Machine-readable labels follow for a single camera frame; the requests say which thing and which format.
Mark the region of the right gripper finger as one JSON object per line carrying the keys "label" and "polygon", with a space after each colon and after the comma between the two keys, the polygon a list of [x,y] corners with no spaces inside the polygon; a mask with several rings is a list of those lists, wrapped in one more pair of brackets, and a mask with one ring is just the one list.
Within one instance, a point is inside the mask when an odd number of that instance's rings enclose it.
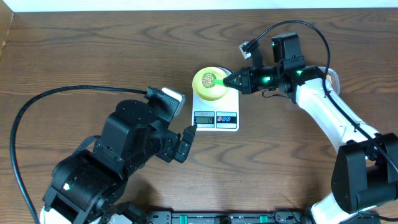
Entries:
{"label": "right gripper finger", "polygon": [[223,79],[224,83],[243,83],[249,76],[247,68],[241,68]]}
{"label": "right gripper finger", "polygon": [[235,90],[240,91],[242,94],[247,95],[251,93],[250,86],[247,82],[241,82],[236,80],[223,80],[223,84],[225,87],[233,88]]}

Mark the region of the green plastic measuring scoop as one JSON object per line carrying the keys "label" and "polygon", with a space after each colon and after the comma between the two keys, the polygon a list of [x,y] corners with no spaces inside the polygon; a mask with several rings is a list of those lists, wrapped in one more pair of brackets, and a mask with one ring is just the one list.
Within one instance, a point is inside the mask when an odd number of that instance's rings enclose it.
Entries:
{"label": "green plastic measuring scoop", "polygon": [[223,80],[217,79],[213,73],[206,73],[201,78],[201,83],[205,88],[212,88],[215,85],[224,86]]}

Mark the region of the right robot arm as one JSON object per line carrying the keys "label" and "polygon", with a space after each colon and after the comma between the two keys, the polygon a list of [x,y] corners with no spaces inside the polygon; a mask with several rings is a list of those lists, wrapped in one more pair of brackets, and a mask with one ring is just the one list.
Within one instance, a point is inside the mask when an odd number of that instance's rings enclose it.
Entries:
{"label": "right robot arm", "polygon": [[272,38],[273,67],[264,67],[257,40],[240,50],[253,61],[223,80],[243,94],[280,90],[319,125],[337,153],[331,194],[310,207],[302,223],[372,223],[372,208],[397,200],[397,135],[381,134],[338,96],[327,68],[307,66],[296,33]]}

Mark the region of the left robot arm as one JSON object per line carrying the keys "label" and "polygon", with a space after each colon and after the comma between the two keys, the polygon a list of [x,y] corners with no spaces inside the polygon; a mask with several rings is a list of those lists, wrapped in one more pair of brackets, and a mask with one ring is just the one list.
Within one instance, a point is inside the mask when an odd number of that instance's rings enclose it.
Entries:
{"label": "left robot arm", "polygon": [[196,126],[182,134],[169,130],[185,96],[169,88],[148,88],[146,103],[124,100],[105,121],[99,136],[86,138],[52,172],[41,223],[148,223],[146,212],[130,202],[115,206],[129,177],[153,156],[185,162]]}

